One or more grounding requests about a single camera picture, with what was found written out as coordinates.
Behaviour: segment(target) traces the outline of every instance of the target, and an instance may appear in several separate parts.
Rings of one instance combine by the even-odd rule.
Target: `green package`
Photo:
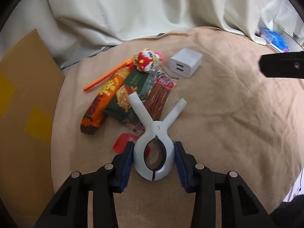
[[[149,73],[139,72],[136,67],[133,67],[121,88],[118,89],[116,95],[104,110],[106,114],[121,122],[123,125],[130,127],[133,131],[140,132],[144,128],[132,109],[128,96],[136,92],[143,101],[146,98],[147,93],[146,91],[145,93],[141,92],[143,87],[148,84],[148,76]]]

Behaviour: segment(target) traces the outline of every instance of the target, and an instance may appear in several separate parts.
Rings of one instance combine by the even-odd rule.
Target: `brown tablecloth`
[[[146,47],[162,52],[166,65],[183,47],[204,55],[192,77],[180,77],[169,95],[163,116],[182,97],[188,104],[168,134],[211,170],[237,171],[271,212],[287,194],[304,159],[302,80],[265,78],[258,60],[275,53],[270,46],[207,27],[131,40],[71,68],[53,124],[54,190],[71,172],[93,172],[112,161],[113,144],[129,130],[108,117],[95,135],[82,134],[80,121],[101,85],[86,93],[82,88]],[[124,193],[115,194],[115,203],[120,227],[185,228],[190,227],[194,194],[184,192],[176,167],[156,182],[133,169]]]

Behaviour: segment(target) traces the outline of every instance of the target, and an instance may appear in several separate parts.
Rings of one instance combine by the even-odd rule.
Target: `white curtain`
[[[0,33],[0,57],[34,28],[64,66],[103,45],[197,26],[265,44],[256,31],[276,25],[304,41],[304,24],[288,0],[22,0]]]

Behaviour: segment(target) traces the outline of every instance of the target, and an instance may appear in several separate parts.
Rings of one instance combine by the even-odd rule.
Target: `white usb charger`
[[[181,49],[170,58],[170,70],[189,78],[200,66],[203,55],[188,48]]]

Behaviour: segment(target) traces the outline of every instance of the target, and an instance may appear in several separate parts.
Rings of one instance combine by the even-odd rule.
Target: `cardboard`
[[[64,75],[36,30],[0,61],[0,197],[33,227],[52,198],[51,132]]]

